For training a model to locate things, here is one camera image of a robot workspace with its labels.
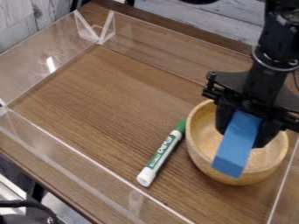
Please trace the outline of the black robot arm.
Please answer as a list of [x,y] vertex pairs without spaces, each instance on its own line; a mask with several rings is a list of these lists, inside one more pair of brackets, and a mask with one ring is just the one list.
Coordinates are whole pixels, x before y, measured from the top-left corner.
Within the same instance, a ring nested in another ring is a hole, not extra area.
[[299,69],[299,0],[265,0],[264,28],[243,72],[206,73],[201,95],[216,104],[215,126],[227,131],[241,111],[261,119],[253,146],[264,147],[283,130],[299,132],[299,94],[285,84]]

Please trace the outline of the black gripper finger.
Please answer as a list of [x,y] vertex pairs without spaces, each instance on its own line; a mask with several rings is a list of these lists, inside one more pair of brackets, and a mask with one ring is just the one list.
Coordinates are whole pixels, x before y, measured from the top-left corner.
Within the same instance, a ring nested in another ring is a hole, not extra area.
[[284,129],[284,123],[276,119],[260,119],[256,125],[253,148],[263,148]]
[[225,104],[223,101],[217,104],[215,125],[220,134],[225,133],[233,112],[235,108],[231,105]]

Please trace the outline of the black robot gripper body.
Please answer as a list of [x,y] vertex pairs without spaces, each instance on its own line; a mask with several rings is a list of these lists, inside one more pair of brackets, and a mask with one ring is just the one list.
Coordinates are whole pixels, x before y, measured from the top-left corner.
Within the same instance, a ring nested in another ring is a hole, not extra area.
[[285,85],[287,75],[299,68],[299,53],[252,53],[252,66],[243,72],[206,73],[201,94],[217,104],[284,123],[283,130],[299,132],[299,96]]

